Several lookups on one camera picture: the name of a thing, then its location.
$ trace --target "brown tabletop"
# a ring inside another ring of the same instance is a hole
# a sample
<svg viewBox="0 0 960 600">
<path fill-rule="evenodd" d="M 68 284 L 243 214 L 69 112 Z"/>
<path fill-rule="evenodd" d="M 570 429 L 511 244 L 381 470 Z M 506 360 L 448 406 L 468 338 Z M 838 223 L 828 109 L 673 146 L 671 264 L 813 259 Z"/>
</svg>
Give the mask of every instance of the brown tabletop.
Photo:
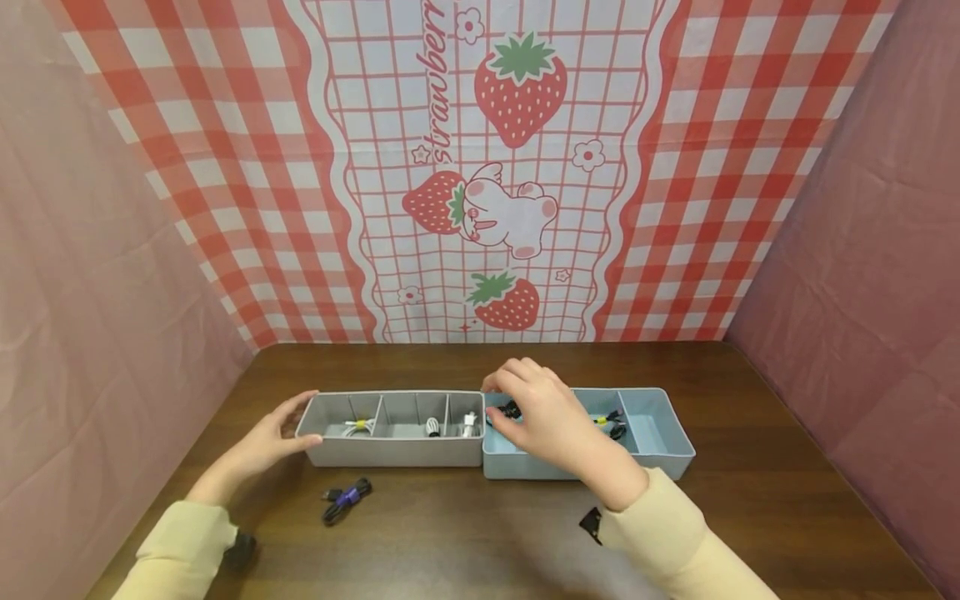
<svg viewBox="0 0 960 600">
<path fill-rule="evenodd" d="M 511 356 L 571 386 L 662 387 L 697 450 L 680 486 L 781 598 L 939 598 L 763 380 L 720 343 L 277 346 L 261 352 L 136 527 L 90 598 L 109 598 L 163 510 L 288 396 L 478 389 Z M 321 494 L 369 477 L 375 492 L 326 528 Z M 295 457 L 230 507 L 261 551 L 213 599 L 659 598 L 577 527 L 594 506 L 574 482 L 488 481 L 479 468 L 317 469 Z"/>
</svg>

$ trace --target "checkered fabric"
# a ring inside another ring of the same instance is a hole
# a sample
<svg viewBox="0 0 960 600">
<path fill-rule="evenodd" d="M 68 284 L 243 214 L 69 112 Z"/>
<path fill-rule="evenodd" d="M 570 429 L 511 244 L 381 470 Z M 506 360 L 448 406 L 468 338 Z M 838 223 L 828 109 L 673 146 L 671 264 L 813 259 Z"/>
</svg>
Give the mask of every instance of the checkered fabric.
<svg viewBox="0 0 960 600">
<path fill-rule="evenodd" d="M 721 337 L 897 4 L 47 0 L 255 348 Z M 508 144 L 533 32 L 563 101 Z M 444 177 L 505 240 L 425 228 Z"/>
</svg>

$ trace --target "wavy border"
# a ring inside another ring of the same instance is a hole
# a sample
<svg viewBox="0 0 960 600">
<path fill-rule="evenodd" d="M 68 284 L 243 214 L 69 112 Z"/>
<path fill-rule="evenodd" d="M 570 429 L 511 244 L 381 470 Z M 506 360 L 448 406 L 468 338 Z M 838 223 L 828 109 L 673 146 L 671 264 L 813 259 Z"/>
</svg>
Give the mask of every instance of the wavy border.
<svg viewBox="0 0 960 600">
<path fill-rule="evenodd" d="M 664 0 L 660 7 L 660 14 L 656 17 L 654 27 L 650 30 L 644 43 L 643 61 L 646 67 L 647 78 L 646 98 L 647 100 L 657 98 L 658 101 L 655 103 L 644 102 L 633 125 L 624 133 L 624 139 L 635 139 L 637 140 L 637 144 L 639 144 L 640 135 L 649 124 L 650 117 L 653 116 L 653 113 L 662 101 L 660 96 L 663 87 L 663 63 L 660 60 L 660 43 L 663 40 L 667 25 L 669 25 L 677 13 L 680 2 L 681 0 Z M 657 86 L 652 87 L 651 85 L 653 83 L 656 83 Z M 610 231 L 610 244 L 607 245 L 607 250 L 593 263 L 593 282 L 596 284 L 597 293 L 596 296 L 593 297 L 593 302 L 584 309 L 583 320 L 586 326 L 586 334 L 584 335 L 585 342 L 596 341 L 597 330 L 593 324 L 593 319 L 596 317 L 597 312 L 607 303 L 607 298 L 610 294 L 610 288 L 607 286 L 607 270 L 623 249 L 623 230 L 619 227 L 620 213 L 623 211 L 627 202 L 637 192 L 643 181 L 643 177 L 646 175 L 643 171 L 643 161 L 640 160 L 640 152 L 623 153 L 621 155 L 625 155 L 627 175 L 619 195 L 607 206 L 607 229 Z"/>
<path fill-rule="evenodd" d="M 363 227 L 355 227 L 356 224 L 363 224 L 364 215 L 357 202 L 352 200 L 347 186 L 344 184 L 347 166 L 349 163 L 349 149 L 347 141 L 340 131 L 340 127 L 330 116 L 326 105 L 325 88 L 330 75 L 330 55 L 326 52 L 326 43 L 324 37 L 320 34 L 312 15 L 303 5 L 302 0 L 283 0 L 283 6 L 293 20 L 294 25 L 300 30 L 300 34 L 306 40 L 307 47 L 310 49 L 310 74 L 306 83 L 306 99 L 313 116 L 317 119 L 321 128 L 324 129 L 330 138 L 330 144 L 333 146 L 333 160 L 330 163 L 330 187 L 333 189 L 333 195 L 338 203 L 347 211 L 350 217 L 350 228 L 347 234 L 347 248 L 350 258 L 360 267 L 365 276 L 363 288 L 360 291 L 360 300 L 366 304 L 367 310 L 371 312 L 376 319 L 376 325 L 373 328 L 373 339 L 379 343 L 387 343 L 384 336 L 384 329 L 387 324 L 387 315 L 383 308 L 373 300 L 373 286 L 376 283 L 376 270 L 367 257 L 359 252 L 360 233 Z M 323 56 L 317 51 L 324 48 Z M 334 173 L 340 173 L 339 178 L 334 178 Z M 343 202 L 343 198 L 350 199 L 350 202 Z"/>
</svg>

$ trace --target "cable organizer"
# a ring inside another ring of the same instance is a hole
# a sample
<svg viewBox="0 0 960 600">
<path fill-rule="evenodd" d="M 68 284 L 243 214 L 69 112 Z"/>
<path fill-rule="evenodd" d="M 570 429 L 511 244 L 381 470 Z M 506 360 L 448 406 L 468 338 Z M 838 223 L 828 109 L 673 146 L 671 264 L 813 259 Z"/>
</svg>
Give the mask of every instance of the cable organizer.
<svg viewBox="0 0 960 600">
<path fill-rule="evenodd" d="M 625 427 L 616 441 L 639 464 L 680 479 L 696 455 L 664 390 L 573 388 L 573 393 L 604 433 Z M 307 450 L 317 467 L 482 466 L 488 479 L 574 479 L 487 423 L 486 407 L 510 401 L 502 394 L 440 390 L 322 393 L 310 399 L 297 435 L 324 436 L 323 444 Z M 519 411 L 516 417 L 522 419 Z M 471 435 L 464 437 L 471 420 Z M 357 431 L 358 422 L 363 431 Z M 440 435 L 431 437 L 437 428 Z"/>
</svg>

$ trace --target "fabric backdrop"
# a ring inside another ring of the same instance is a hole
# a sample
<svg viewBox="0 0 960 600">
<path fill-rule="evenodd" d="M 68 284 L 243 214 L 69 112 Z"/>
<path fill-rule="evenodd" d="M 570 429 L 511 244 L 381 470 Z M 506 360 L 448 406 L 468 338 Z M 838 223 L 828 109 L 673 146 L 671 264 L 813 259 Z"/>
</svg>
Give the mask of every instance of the fabric backdrop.
<svg viewBox="0 0 960 600">
<path fill-rule="evenodd" d="M 730 330 L 960 599 L 960 5 L 904 3 Z"/>
<path fill-rule="evenodd" d="M 718 339 L 897 0 L 47 0 L 242 336 Z"/>
<path fill-rule="evenodd" d="M 70 600 L 252 353 L 42 3 L 0 39 L 0 597 Z"/>
</svg>

